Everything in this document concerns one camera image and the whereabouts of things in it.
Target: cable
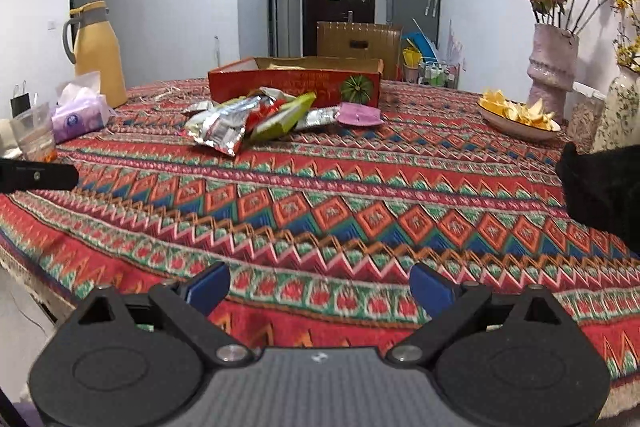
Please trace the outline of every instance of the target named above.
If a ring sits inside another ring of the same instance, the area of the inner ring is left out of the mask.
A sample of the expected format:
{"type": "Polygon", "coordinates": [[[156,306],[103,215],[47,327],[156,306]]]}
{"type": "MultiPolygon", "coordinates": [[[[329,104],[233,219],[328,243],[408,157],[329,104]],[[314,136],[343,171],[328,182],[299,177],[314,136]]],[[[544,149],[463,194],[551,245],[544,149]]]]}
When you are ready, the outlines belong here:
{"type": "Polygon", "coordinates": [[[9,290],[9,295],[11,295],[11,298],[14,301],[15,308],[20,312],[20,315],[27,319],[31,324],[36,326],[40,331],[42,331],[42,334],[47,337],[48,335],[44,328],[20,309],[20,306],[18,306],[18,302],[15,300],[14,293],[11,291],[11,288],[7,287],[7,289],[9,290]]]}

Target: cardboard box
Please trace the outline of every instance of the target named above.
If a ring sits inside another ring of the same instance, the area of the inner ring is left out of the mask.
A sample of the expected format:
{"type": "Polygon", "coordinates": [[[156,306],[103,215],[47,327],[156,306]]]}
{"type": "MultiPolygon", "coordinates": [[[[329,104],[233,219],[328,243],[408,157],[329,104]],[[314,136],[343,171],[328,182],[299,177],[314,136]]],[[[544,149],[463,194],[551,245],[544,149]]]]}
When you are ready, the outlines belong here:
{"type": "Polygon", "coordinates": [[[402,26],[355,22],[319,22],[318,55],[338,58],[380,58],[382,78],[400,80],[402,26]]]}
{"type": "Polygon", "coordinates": [[[342,84],[363,75],[374,86],[368,105],[378,107],[382,71],[382,60],[372,58],[246,58],[209,71],[209,87],[211,99],[220,103],[259,87],[275,87],[295,96],[314,92],[314,107],[332,107],[343,102],[342,84]]]}

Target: red cardboard box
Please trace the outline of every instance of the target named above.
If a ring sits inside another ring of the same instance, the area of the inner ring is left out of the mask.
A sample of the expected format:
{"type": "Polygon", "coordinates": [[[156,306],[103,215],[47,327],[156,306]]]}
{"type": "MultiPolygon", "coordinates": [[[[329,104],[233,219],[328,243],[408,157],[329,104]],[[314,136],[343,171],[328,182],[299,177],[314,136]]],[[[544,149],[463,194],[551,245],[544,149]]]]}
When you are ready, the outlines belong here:
{"type": "Polygon", "coordinates": [[[314,107],[332,107],[343,102],[342,84],[363,75],[374,86],[368,105],[378,107],[382,71],[382,60],[376,58],[246,58],[209,71],[209,87],[211,99],[220,103],[259,87],[274,87],[295,96],[314,92],[314,107]]]}

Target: thermos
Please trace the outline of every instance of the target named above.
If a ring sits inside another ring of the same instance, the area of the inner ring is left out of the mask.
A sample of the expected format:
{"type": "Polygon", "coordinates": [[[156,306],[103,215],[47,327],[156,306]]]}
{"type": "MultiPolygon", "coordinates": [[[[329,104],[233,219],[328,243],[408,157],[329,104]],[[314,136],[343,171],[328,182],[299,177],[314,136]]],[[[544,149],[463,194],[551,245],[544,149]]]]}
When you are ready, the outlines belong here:
{"type": "Polygon", "coordinates": [[[122,74],[120,45],[109,23],[109,9],[104,1],[96,1],[71,10],[62,30],[66,56],[76,66],[76,75],[100,71],[100,93],[107,97],[111,107],[127,102],[127,91],[122,74]],[[76,45],[71,51],[67,29],[78,25],[76,45]]]}

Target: bowl of orange peels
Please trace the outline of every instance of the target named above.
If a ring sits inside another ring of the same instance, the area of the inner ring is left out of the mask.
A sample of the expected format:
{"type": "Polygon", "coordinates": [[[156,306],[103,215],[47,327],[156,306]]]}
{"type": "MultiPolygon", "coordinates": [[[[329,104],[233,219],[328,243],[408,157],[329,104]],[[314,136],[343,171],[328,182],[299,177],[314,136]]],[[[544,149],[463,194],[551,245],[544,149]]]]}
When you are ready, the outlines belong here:
{"type": "Polygon", "coordinates": [[[554,113],[544,113],[542,99],[527,107],[507,100],[500,90],[488,90],[478,100],[478,107],[491,126],[515,138],[542,142],[560,132],[560,126],[553,120],[554,113]]]}

